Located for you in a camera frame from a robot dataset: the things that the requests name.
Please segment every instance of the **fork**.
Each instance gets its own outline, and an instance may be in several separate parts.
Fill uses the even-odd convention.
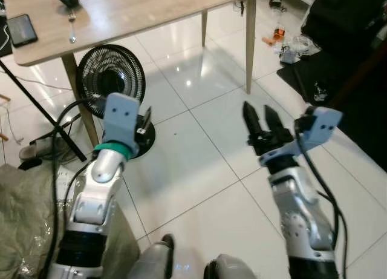
[[[74,31],[74,22],[76,18],[77,17],[74,14],[73,10],[70,10],[68,12],[68,21],[70,22],[70,38],[68,40],[70,43],[75,43],[75,41],[77,41],[77,38],[75,37],[75,31]]]

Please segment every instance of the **wooden table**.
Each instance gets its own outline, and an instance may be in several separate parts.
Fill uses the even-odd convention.
[[[59,0],[5,0],[7,18],[28,14],[39,40],[13,48],[16,63],[29,66],[61,57],[75,98],[77,64],[74,52],[123,38],[201,12],[205,45],[207,10],[236,0],[80,0],[75,10],[77,41],[69,43],[67,10]],[[246,0],[246,89],[252,84],[256,0]],[[98,144],[91,114],[79,107],[91,143]]]

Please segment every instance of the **phone screen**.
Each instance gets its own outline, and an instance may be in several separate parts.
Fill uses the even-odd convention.
[[[37,40],[35,30],[32,27],[32,23],[28,15],[11,18],[7,21],[7,23],[10,29],[12,44],[15,47]]]

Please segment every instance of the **fan grille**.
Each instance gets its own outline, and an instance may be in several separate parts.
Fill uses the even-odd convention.
[[[143,101],[145,75],[136,56],[119,45],[102,45],[93,48],[82,58],[77,72],[77,89],[81,98],[93,94],[107,97],[119,92]],[[95,116],[103,118],[105,101],[85,104]]]

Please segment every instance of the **electric fan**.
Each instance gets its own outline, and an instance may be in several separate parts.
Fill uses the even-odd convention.
[[[140,101],[145,95],[145,75],[140,61],[125,47],[102,45],[84,55],[78,66],[77,89],[81,99],[99,94],[108,97],[122,93]],[[105,100],[93,100],[85,104],[90,113],[102,119]],[[140,147],[138,156],[146,153],[154,143],[155,129],[151,123],[151,108],[144,116],[137,116],[136,142]]]

